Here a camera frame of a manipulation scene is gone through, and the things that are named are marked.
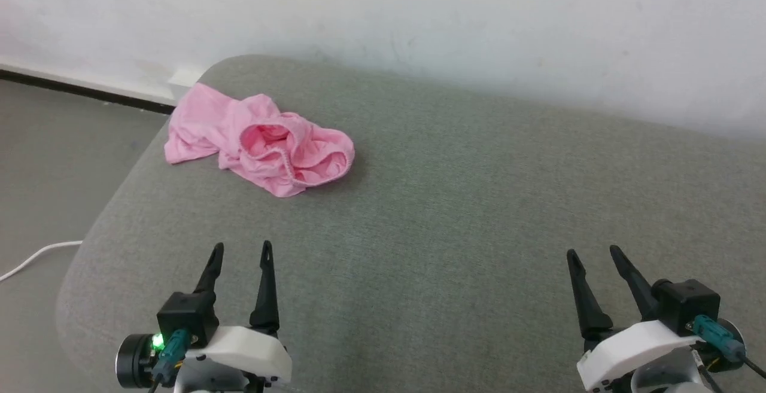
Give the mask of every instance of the white cable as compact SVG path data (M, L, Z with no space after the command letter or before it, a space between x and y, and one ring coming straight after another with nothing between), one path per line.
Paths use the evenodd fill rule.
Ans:
M32 254L32 257L29 257L27 260L25 260L24 263L19 264L18 267L16 267L14 270L11 270L10 272L6 273L3 276L0 276L0 283L5 281L8 278L11 278L11 276L16 275L19 270L24 269L29 263L33 262L36 258L40 257L43 253L50 251L51 249L55 248L64 248L65 246L74 246L74 245L80 245L82 244L82 240L70 240L69 242L59 242L59 243L52 243L49 246L44 246L43 248L40 248L38 252Z

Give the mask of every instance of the green led light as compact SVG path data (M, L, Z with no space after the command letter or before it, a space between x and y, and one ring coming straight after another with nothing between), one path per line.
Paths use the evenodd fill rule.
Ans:
M162 333L157 333L151 337L151 347L155 351L160 351L165 347L165 340L162 338Z

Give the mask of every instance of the white baseboard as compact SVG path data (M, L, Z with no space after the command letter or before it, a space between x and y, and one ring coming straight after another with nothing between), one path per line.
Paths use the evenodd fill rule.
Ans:
M135 99L142 99L151 102L158 102L161 104L167 104L169 106L175 106L176 100L173 98L173 94L169 90L151 88L151 87L128 87L126 85L118 85L115 83L98 82L93 80L92 77L83 77L80 75L64 74L59 71L52 71L51 69L31 68L28 65L22 63L14 63L12 60L6 57L0 57L0 69L3 71L17 72L18 74L24 74L31 77L40 77L42 79L54 80L55 82L69 83L70 85L76 85L77 87L90 88L91 90L104 91L105 93L118 94L120 96L128 96Z

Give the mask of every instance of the robotic arm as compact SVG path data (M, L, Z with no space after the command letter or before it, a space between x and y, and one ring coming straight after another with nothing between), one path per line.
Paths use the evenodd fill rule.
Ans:
M224 245L218 243L192 293L173 293L157 312L160 333L130 335L115 359L124 388L159 385L174 393L245 391L290 382L293 361L277 337L271 243L263 242L261 278L249 327L219 327L213 305L215 280L221 274Z
M705 377L718 393L720 387L710 372L731 371L743 364L760 371L747 358L741 333L718 318L719 294L696 279L678 284L660 279L650 287L618 246L612 245L610 253L641 314L641 322L632 327L613 326L588 286L577 253L567 252L585 341L577 372L586 391L705 393L711 391L703 384Z

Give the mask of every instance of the yellow wire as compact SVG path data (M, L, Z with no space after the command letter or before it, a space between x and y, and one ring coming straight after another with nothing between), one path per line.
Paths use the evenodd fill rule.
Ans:
M717 357L716 360L713 360L712 363L710 363L706 369L709 371L710 368L712 368L714 364L718 363L720 359L721 359L720 357Z

